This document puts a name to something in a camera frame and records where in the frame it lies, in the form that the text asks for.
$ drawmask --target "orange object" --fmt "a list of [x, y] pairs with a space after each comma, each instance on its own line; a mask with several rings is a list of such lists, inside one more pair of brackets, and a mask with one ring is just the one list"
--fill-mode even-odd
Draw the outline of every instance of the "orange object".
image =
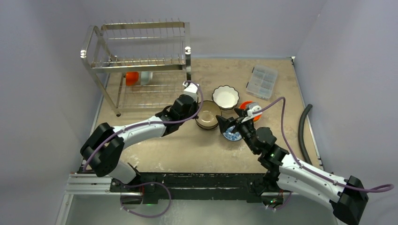
[[[253, 102], [253, 101], [246, 101], [246, 102], [242, 103], [242, 104], [239, 106], [239, 109], [245, 109], [245, 108], [246, 108], [246, 105], [248, 105], [248, 104], [250, 104], [250, 103], [252, 103], [252, 102]], [[258, 121], [260, 118], [261, 118], [261, 115], [256, 116], [256, 117], [253, 118], [253, 121], [256, 122], [256, 121]]]
[[133, 86], [138, 81], [138, 72], [127, 72], [126, 73], [126, 86]]

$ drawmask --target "scalloped white bowl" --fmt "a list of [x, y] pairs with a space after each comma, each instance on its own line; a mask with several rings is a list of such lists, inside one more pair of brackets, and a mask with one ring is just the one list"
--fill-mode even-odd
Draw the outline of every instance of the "scalloped white bowl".
[[212, 100], [223, 110], [230, 110], [237, 106], [239, 92], [228, 85], [214, 89]]

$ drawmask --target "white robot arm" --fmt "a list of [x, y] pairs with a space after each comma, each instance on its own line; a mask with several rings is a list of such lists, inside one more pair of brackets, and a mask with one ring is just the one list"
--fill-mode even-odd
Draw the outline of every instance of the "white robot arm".
[[179, 129], [182, 121], [198, 110], [198, 87], [184, 82], [184, 93], [173, 105], [165, 107], [155, 116], [125, 126], [111, 127], [100, 124], [80, 150], [82, 156], [99, 177], [109, 175], [124, 184], [131, 183], [139, 172], [131, 165], [119, 160], [127, 147], [154, 137], [163, 137]]
[[265, 189], [289, 190], [319, 202], [346, 224], [359, 223], [368, 201], [366, 192], [359, 191], [363, 190], [359, 179], [353, 176], [345, 179], [330, 174], [296, 159], [294, 154], [279, 147], [269, 127], [254, 128], [252, 118], [263, 111], [259, 111], [257, 105], [234, 110], [239, 116], [236, 119], [216, 116], [220, 132], [224, 133], [229, 127], [235, 126], [232, 133], [239, 132], [252, 153], [260, 155], [258, 161], [268, 171], [263, 180], [251, 184], [251, 189], [257, 195], [261, 195]]

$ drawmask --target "gray wall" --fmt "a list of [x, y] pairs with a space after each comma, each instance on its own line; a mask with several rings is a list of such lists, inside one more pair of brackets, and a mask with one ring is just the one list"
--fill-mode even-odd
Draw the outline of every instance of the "gray wall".
[[90, 23], [191, 23], [193, 57], [296, 55], [326, 0], [82, 0]]
[[[328, 171], [398, 184], [398, 1], [329, 0], [295, 66]], [[361, 225], [396, 224], [397, 189], [370, 194]]]
[[54, 224], [99, 102], [76, 0], [2, 1], [0, 224]]

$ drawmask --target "wire rack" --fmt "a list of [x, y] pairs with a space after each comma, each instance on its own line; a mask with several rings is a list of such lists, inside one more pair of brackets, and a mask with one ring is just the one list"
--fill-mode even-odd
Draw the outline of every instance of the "wire rack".
[[185, 81], [184, 71], [154, 72], [151, 83], [144, 86], [125, 86], [123, 81], [120, 87], [123, 98], [119, 107], [149, 109], [172, 105], [184, 91], [183, 81]]
[[[117, 116], [131, 109], [160, 108], [172, 104], [182, 91], [182, 81], [191, 79], [189, 23], [138, 20], [91, 26], [80, 57]], [[145, 86], [126, 87], [122, 75], [117, 101], [98, 79], [99, 74], [153, 71]]]

